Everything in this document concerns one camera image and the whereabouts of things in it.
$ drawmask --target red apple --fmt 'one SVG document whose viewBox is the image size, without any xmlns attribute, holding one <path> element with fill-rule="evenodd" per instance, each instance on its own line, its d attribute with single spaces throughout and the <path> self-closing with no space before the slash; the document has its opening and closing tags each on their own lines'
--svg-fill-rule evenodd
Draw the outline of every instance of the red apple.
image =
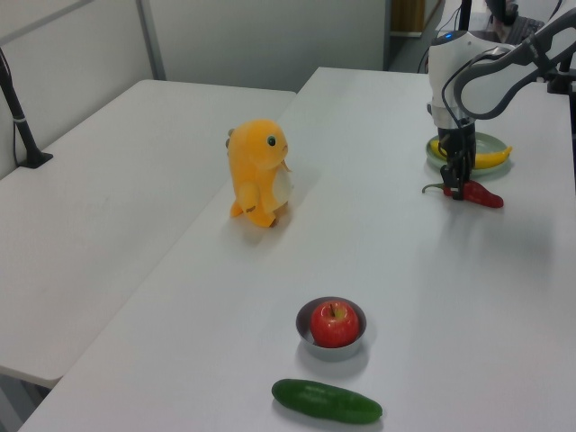
<svg viewBox="0 0 576 432">
<path fill-rule="evenodd" d="M 358 316 L 345 301 L 324 301 L 310 318 L 310 332 L 320 347 L 350 345 L 358 337 L 359 331 Z"/>
</svg>

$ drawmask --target cucumber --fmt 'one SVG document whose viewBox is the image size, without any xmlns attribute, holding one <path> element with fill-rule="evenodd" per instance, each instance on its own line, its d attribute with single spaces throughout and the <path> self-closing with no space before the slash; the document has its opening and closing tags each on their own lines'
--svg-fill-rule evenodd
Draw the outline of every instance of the cucumber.
<svg viewBox="0 0 576 432">
<path fill-rule="evenodd" d="M 383 414 L 378 402 L 321 382 L 280 380 L 272 386 L 272 394 L 286 408 L 319 419 L 367 424 L 375 422 Z"/>
</svg>

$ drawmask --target banana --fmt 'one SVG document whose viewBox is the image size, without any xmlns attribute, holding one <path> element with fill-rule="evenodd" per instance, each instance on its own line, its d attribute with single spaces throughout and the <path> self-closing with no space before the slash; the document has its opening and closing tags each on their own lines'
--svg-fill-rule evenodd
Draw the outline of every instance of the banana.
<svg viewBox="0 0 576 432">
<path fill-rule="evenodd" d="M 438 150 L 438 140 L 432 139 L 430 141 L 430 148 L 432 153 L 434 153 L 439 158 L 446 160 L 446 158 L 440 154 Z M 476 153 L 476 163 L 474 164 L 474 169 L 486 169 L 498 166 L 508 159 L 508 156 L 512 151 L 512 147 L 506 147 L 505 150 L 495 151 L 493 153 Z"/>
</svg>

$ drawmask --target yellow plush toy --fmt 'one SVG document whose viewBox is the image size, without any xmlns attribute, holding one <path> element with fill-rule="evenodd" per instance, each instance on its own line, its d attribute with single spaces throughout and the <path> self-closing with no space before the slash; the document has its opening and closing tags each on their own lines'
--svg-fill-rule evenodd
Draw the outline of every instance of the yellow plush toy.
<svg viewBox="0 0 576 432">
<path fill-rule="evenodd" d="M 230 216 L 245 213 L 257 226 L 273 227 L 275 211 L 288 202 L 292 190 L 282 129 L 271 120 L 247 121 L 229 132 L 226 147 L 236 194 Z"/>
</svg>

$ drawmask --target green plate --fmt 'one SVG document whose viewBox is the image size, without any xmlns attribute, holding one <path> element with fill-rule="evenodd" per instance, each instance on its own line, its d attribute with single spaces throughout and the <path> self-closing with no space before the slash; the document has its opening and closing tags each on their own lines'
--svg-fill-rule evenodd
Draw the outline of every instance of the green plate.
<svg viewBox="0 0 576 432">
<path fill-rule="evenodd" d="M 430 141 L 437 139 L 438 136 L 436 135 L 434 138 L 431 138 L 428 141 L 426 144 L 426 155 L 428 163 L 432 167 L 440 169 L 442 166 L 446 165 L 446 161 L 441 157 L 436 156 L 430 147 Z M 506 144 L 504 144 L 499 139 L 492 137 L 491 135 L 476 132 L 476 153 L 493 153 L 496 151 L 504 151 L 507 147 L 508 146 Z M 511 167 L 512 163 L 510 162 L 510 157 L 508 157 L 505 162 L 501 163 L 500 165 L 493 166 L 492 168 L 473 169 L 471 176 L 486 176 L 487 174 L 510 170 Z"/>
</svg>

